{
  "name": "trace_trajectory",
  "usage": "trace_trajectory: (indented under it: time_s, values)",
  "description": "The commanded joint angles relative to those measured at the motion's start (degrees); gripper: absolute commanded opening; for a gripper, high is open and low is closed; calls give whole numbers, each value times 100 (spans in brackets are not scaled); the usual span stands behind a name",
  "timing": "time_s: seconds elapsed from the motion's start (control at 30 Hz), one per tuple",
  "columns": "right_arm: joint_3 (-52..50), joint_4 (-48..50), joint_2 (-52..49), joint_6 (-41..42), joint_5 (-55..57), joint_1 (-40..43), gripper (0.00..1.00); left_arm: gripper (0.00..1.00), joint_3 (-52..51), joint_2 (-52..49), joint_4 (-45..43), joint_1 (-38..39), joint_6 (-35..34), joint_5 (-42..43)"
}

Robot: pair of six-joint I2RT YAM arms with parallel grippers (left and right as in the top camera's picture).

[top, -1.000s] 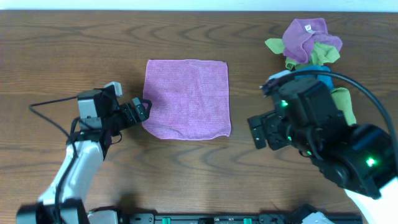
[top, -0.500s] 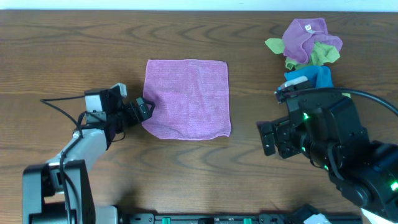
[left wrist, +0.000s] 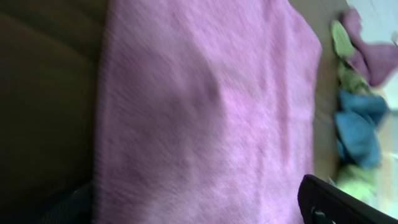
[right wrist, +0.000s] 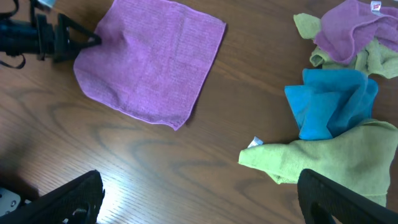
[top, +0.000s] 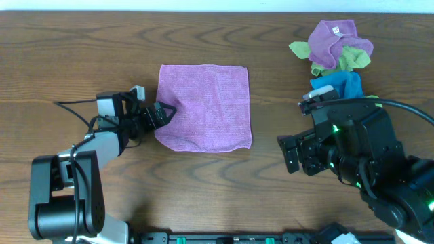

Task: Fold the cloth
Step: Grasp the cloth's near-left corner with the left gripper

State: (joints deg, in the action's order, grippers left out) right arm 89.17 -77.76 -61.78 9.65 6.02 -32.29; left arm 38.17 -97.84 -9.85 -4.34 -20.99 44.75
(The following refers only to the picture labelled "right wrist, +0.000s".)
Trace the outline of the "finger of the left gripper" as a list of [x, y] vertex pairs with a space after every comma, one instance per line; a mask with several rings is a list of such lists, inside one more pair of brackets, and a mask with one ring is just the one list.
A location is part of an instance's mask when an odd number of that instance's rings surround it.
[[71, 42], [70, 39], [70, 29], [76, 30], [79, 33], [87, 36], [89, 38], [89, 44], [100, 44], [102, 43], [101, 37], [97, 34], [89, 31], [88, 29], [81, 26], [79, 23], [75, 22], [68, 16], [64, 14], [58, 15], [58, 28], [57, 32], [67, 41]]
[[55, 52], [52, 58], [54, 62], [73, 60], [77, 57], [81, 50], [100, 44], [101, 42], [67, 42], [66, 44], [55, 44]]

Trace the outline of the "pink purple microfiber cloth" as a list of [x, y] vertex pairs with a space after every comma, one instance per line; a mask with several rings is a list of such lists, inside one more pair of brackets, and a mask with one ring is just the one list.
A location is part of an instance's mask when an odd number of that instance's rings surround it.
[[116, 0], [73, 70], [89, 98], [150, 124], [179, 129], [190, 117], [226, 24], [174, 1]]

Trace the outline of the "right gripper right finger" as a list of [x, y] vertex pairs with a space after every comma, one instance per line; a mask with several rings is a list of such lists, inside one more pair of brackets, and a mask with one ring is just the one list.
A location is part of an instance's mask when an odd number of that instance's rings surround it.
[[397, 213], [311, 170], [301, 171], [298, 202], [306, 224], [395, 224]]

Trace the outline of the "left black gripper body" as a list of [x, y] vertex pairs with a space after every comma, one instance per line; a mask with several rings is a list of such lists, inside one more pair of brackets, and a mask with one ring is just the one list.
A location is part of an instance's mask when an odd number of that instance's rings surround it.
[[56, 50], [57, 47], [62, 46], [62, 40], [57, 38], [57, 28], [54, 29], [43, 14], [35, 16], [35, 24], [39, 42], [37, 60], [44, 61], [46, 57], [51, 57], [54, 62], [64, 61], [63, 52]]

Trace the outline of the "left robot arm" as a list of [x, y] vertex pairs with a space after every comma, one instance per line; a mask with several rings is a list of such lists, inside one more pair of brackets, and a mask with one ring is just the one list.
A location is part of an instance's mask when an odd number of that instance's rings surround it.
[[[87, 42], [77, 42], [70, 37], [74, 29], [89, 37]], [[81, 50], [102, 43], [101, 37], [85, 29], [64, 14], [58, 15], [53, 26], [47, 17], [38, 14], [35, 25], [29, 22], [5, 19], [1, 21], [1, 51], [9, 56], [36, 54], [39, 60], [51, 58], [55, 63], [73, 60]]]

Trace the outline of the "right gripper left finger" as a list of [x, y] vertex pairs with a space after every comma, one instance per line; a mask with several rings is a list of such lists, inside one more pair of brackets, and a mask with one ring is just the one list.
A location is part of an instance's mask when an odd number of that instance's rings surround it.
[[43, 196], [21, 179], [2, 175], [1, 223], [96, 223], [104, 196], [97, 170]]

